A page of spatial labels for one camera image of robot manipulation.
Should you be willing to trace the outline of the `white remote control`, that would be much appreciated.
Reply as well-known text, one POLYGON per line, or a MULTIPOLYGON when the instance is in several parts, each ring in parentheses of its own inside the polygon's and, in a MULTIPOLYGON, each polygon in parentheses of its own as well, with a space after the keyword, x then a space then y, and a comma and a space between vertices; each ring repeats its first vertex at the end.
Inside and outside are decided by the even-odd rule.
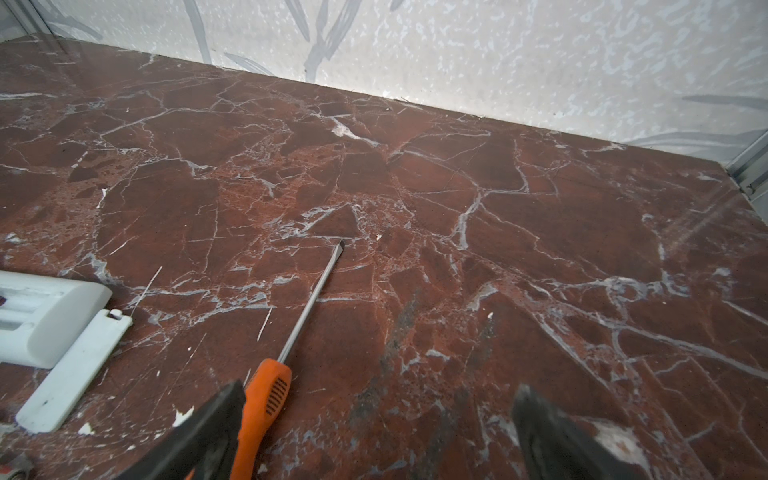
POLYGON ((112 296, 99 283, 1 273, 1 361, 51 369, 112 296))

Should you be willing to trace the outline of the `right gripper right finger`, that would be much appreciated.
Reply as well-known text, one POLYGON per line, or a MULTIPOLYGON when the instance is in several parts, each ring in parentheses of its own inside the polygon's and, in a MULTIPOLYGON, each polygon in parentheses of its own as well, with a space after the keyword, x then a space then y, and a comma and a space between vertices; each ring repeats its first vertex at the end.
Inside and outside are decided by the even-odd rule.
POLYGON ((518 386, 512 418, 530 479, 641 477, 527 384, 518 386))

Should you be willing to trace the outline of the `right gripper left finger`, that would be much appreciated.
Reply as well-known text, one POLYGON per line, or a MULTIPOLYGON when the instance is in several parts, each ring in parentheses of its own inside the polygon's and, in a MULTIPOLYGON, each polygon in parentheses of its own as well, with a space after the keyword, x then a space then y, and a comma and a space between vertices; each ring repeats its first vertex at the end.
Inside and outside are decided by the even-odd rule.
POLYGON ((245 401, 241 381, 227 384, 118 477, 228 479, 238 449, 245 401))

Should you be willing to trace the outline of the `orange handle screwdriver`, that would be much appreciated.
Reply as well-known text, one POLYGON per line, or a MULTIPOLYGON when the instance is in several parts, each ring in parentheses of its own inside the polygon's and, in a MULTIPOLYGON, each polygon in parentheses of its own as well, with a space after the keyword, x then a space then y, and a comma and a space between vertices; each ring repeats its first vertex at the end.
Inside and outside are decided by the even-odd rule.
POLYGON ((276 360, 265 359, 245 387, 246 401, 243 408, 241 428, 238 434, 238 447, 229 475, 230 479, 252 478, 259 447, 265 434, 281 412, 290 390, 292 371, 285 364, 285 361, 343 251, 344 241, 340 240, 334 247, 329 262, 312 291, 280 355, 276 360))

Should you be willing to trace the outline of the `white battery cover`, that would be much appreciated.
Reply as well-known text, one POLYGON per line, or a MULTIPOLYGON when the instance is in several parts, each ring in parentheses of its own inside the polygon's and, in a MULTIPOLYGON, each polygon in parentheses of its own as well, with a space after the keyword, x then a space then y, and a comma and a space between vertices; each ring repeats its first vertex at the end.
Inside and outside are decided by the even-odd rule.
POLYGON ((132 324, 118 309, 99 311, 17 412, 16 423, 33 434, 58 430, 132 324))

